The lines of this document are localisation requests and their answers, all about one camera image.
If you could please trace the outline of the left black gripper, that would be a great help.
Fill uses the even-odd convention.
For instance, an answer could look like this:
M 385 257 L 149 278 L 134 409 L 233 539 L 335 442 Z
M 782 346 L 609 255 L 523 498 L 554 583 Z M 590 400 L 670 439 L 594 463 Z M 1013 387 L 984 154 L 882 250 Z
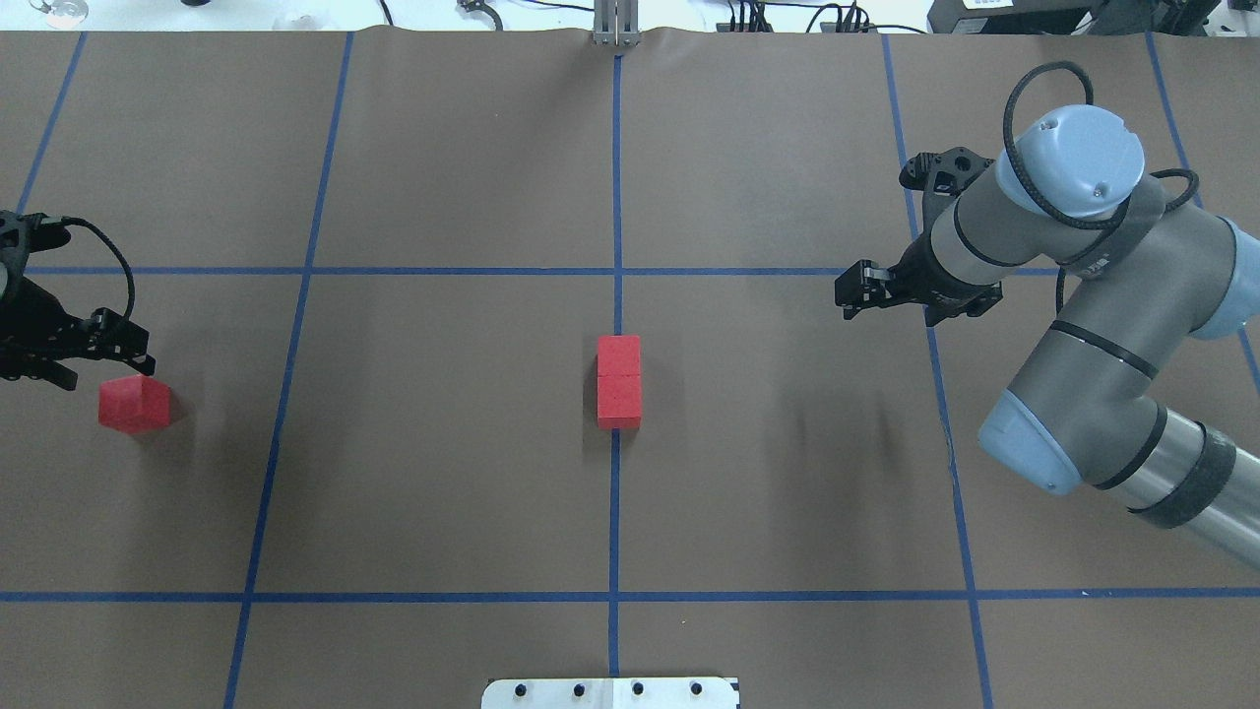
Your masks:
M 60 361 L 82 356 L 113 360 L 152 377 L 158 361 L 147 353 L 150 332 L 111 309 L 89 320 L 67 314 L 60 301 L 28 278 L 9 280 L 1 305 L 1 377 L 5 382 L 47 382 L 77 389 L 78 375 Z

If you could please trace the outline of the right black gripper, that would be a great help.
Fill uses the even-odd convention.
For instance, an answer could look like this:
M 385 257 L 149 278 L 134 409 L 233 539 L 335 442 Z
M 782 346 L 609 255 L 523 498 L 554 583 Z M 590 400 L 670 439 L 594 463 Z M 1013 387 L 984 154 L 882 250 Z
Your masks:
M 834 303 L 845 320 L 867 309 L 921 305 L 927 327 L 948 319 L 978 319 L 1003 300 L 999 283 L 974 286 L 950 275 L 924 232 L 890 269 L 858 259 L 834 280 Z

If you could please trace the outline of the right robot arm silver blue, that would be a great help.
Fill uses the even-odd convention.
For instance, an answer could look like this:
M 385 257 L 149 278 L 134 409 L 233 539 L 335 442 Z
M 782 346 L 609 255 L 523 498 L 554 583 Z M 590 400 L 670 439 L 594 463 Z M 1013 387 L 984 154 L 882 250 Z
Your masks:
M 850 264 L 834 300 L 916 303 L 930 326 L 979 317 L 1003 280 L 1047 257 L 1079 280 L 979 429 L 992 458 L 1052 495 L 1087 485 L 1134 519 L 1257 564 L 1257 457 L 1154 400 L 1187 337 L 1234 335 L 1257 314 L 1257 239 L 1174 205 L 1115 113 L 1050 111 L 987 161 L 964 149 L 906 164 L 926 229 L 891 268 Z

